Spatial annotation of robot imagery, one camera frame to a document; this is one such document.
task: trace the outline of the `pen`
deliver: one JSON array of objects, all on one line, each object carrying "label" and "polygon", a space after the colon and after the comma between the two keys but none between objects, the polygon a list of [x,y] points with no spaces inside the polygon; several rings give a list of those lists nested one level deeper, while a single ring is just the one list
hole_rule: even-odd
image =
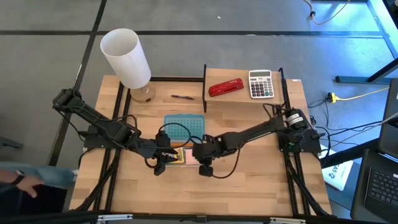
[{"label": "pen", "polygon": [[172,95],[174,98],[181,98],[181,99],[187,99],[187,100],[194,100],[191,96],[177,96],[177,95]]}]

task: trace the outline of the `person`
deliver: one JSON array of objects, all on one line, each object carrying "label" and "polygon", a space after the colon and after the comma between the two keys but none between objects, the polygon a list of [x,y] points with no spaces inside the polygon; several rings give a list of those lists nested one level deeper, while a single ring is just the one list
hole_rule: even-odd
[{"label": "person", "polygon": [[78,171],[53,166],[32,166],[20,162],[0,162],[0,182],[5,186],[0,193],[16,186],[35,198],[36,185],[44,184],[67,189],[76,181]]}]

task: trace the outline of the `laptop keyboard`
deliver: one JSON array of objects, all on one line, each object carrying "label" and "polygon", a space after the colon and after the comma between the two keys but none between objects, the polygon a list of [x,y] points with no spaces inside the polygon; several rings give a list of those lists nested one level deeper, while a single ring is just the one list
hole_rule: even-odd
[{"label": "laptop keyboard", "polygon": [[398,207],[398,179],[392,175],[371,170],[368,195]]}]

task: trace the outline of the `yellow cable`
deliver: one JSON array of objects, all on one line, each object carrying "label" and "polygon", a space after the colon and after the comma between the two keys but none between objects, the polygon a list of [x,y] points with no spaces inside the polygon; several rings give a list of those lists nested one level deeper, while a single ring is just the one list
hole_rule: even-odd
[{"label": "yellow cable", "polygon": [[376,91],[373,91],[373,92],[370,92],[370,93],[366,93],[366,94],[363,94],[363,95],[354,96],[354,97],[350,97],[350,98],[339,98],[339,97],[336,96],[335,99],[336,100],[343,100],[343,101],[353,100],[353,99],[357,99],[357,98],[360,98],[360,97],[363,97],[363,96],[368,96],[370,94],[377,93],[377,92],[380,92],[380,91],[383,91],[383,90],[388,90],[388,89],[389,89],[389,87],[386,87],[386,88],[382,88],[380,90],[376,90]]},{"label": "yellow cable", "polygon": [[[312,3],[311,3],[309,0],[304,0],[304,1],[310,6],[311,12],[314,12]],[[334,18],[335,16],[337,16],[337,14],[339,14],[339,13],[341,12],[341,10],[343,10],[343,9],[348,5],[348,3],[349,3],[350,1],[351,1],[351,0],[347,0],[346,4],[345,4],[341,9],[340,9],[338,12],[336,12],[336,14],[334,14],[330,19],[328,19],[328,20],[325,21],[325,22],[317,23],[316,20],[315,20],[315,16],[314,16],[314,15],[311,15],[311,16],[312,16],[313,23],[315,23],[316,25],[324,25],[325,23],[331,21],[331,19]]]}]

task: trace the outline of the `blue tray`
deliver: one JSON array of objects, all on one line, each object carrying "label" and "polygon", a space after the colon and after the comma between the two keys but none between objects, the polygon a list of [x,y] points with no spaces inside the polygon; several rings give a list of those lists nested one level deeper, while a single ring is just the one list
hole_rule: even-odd
[{"label": "blue tray", "polygon": [[[199,114],[172,114],[164,117],[164,123],[178,123],[189,129],[192,136],[201,138],[205,134],[205,117]],[[171,140],[186,141],[187,130],[178,125],[168,125],[164,130]]]}]

